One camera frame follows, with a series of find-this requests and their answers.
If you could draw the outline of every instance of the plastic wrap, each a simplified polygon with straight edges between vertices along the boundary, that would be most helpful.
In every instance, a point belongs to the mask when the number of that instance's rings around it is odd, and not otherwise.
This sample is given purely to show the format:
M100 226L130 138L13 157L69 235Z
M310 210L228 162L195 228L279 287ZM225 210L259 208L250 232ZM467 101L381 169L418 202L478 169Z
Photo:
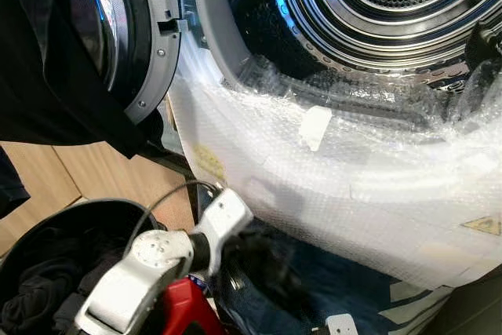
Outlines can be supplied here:
M226 82L185 37L170 99L199 179L234 188L261 219L427 289L502 262L502 74L461 95L406 80L303 82L262 58Z

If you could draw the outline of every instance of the washing machine drum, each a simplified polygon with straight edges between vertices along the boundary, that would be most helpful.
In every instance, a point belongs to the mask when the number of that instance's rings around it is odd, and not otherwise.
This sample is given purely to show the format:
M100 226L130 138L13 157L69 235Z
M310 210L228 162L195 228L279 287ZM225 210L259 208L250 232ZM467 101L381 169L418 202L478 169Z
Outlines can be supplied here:
M104 85L134 122L165 96L180 49L178 0L69 0L71 23Z
M472 68L465 50L473 28L481 23L486 39L497 35L502 10L502 0L263 0L246 9L235 1L248 47L287 75L330 69L350 80L451 92Z

